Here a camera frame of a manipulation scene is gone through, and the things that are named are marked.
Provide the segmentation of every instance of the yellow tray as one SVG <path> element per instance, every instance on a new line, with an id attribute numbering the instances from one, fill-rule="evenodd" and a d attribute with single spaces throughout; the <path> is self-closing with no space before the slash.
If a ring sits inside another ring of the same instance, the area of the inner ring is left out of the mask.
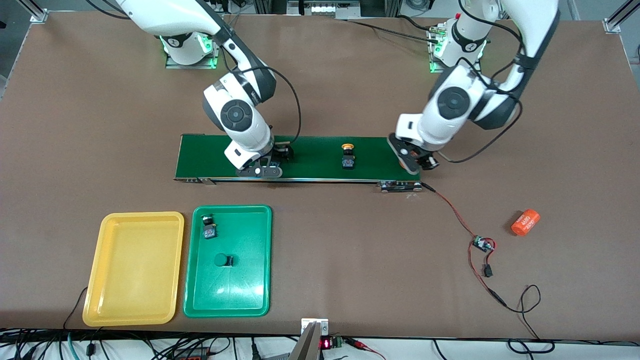
<path id="1" fill-rule="evenodd" d="M 184 217 L 114 213 L 100 225 L 83 320 L 92 327 L 166 323 L 175 314 Z"/>

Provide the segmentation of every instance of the green board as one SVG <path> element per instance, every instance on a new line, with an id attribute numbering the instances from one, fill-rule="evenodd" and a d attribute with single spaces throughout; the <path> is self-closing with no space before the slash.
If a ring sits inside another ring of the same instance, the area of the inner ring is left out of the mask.
<path id="1" fill-rule="evenodd" d="M 202 215 L 209 214 L 213 214 L 217 236 L 205 239 Z M 229 263 L 219 261 L 225 256 L 232 258 Z M 264 316 L 269 311 L 270 277 L 269 206 L 204 205 L 195 209 L 184 296 L 186 316 Z"/>
<path id="2" fill-rule="evenodd" d="M 276 142 L 290 140 L 276 136 Z M 175 179 L 178 181 L 270 181 L 377 183 L 420 181 L 399 164 L 386 138 L 354 136 L 301 136 L 291 147 L 294 158 L 280 164 L 282 177 L 238 177 L 224 154 L 231 139 L 225 135 L 182 135 Z M 355 168 L 342 168 L 342 144 L 354 145 Z"/>

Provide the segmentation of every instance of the orange bottle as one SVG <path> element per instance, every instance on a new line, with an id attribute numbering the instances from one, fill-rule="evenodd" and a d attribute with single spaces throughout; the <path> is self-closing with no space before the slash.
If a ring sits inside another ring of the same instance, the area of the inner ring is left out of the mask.
<path id="1" fill-rule="evenodd" d="M 540 214 L 533 209 L 526 209 L 518 220 L 511 225 L 511 230 L 517 235 L 525 236 L 539 220 Z"/>

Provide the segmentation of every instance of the robotic arm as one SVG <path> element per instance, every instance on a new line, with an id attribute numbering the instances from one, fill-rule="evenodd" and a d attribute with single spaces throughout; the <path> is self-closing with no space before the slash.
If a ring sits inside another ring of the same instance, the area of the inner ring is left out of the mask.
<path id="1" fill-rule="evenodd" d="M 224 47 L 236 60 L 238 71 L 224 75 L 205 89 L 202 107 L 232 139 L 225 155 L 236 168 L 243 169 L 272 150 L 273 134 L 255 107 L 273 96 L 276 79 L 268 69 L 248 70 L 266 64 L 207 3 L 118 0 L 118 4 L 142 30 L 161 36 L 172 56 L 185 61 L 202 58 L 202 50 L 192 44 L 198 40 L 197 33 L 209 35 Z"/>
<path id="2" fill-rule="evenodd" d="M 495 3 L 495 0 L 477 2 L 484 5 L 475 6 L 475 9 L 488 9 L 490 6 L 487 4 Z M 516 54 L 505 82 L 493 84 L 511 96 L 485 86 L 484 83 L 490 83 L 490 79 L 482 76 L 484 82 L 481 81 L 466 63 L 445 70 L 431 90 L 430 100 L 422 113 L 400 115 L 396 132 L 389 135 L 389 145 L 409 173 L 417 174 L 420 167 L 431 170 L 438 166 L 433 152 L 442 149 L 466 120 L 487 130 L 502 127 L 513 117 L 517 105 L 515 99 L 520 98 L 547 49 L 559 21 L 559 12 L 557 0 L 502 0 L 502 4 L 518 26 L 524 45 Z M 493 16 L 493 12 L 484 14 Z M 479 40 L 484 42 L 488 32 L 487 24 L 466 14 L 452 26 L 463 29 L 463 33 L 474 34 L 472 38 L 476 43 Z M 460 42 L 458 45 L 462 48 L 472 40 L 461 37 L 460 32 L 453 38 Z"/>

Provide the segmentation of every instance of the brown tabletop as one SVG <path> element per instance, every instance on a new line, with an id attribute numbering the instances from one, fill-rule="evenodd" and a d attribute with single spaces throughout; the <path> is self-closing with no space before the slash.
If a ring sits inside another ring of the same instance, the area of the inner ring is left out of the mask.
<path id="1" fill-rule="evenodd" d="M 372 21 L 420 35 L 404 20 Z M 303 135 L 387 136 L 400 113 L 421 111 L 436 79 L 424 43 L 356 24 L 242 15 L 236 28 L 295 85 Z M 516 48 L 499 29 L 490 37 L 487 74 Z M 261 203 L 273 208 L 269 313 L 187 319 L 181 286 L 177 315 L 153 329 L 295 334 L 300 318 L 323 317 L 359 336 L 530 337 L 474 278 L 470 238 L 433 193 L 174 181 L 180 134 L 219 133 L 201 102 L 223 73 L 165 70 L 154 37 L 99 13 L 52 13 L 32 27 L 0 102 L 2 326 L 61 327 L 109 213 L 174 210 L 190 223 L 202 204 Z M 294 99 L 278 83 L 259 110 L 291 134 Z M 497 241 L 487 283 L 509 305 L 540 287 L 527 319 L 541 337 L 638 340 L 640 96 L 619 36 L 599 22 L 560 23 L 522 100 L 504 138 L 422 178 Z M 494 134 L 467 124 L 446 153 L 460 158 Z M 527 208 L 542 219 L 513 236 L 508 225 Z M 80 314 L 70 327 L 84 327 Z"/>

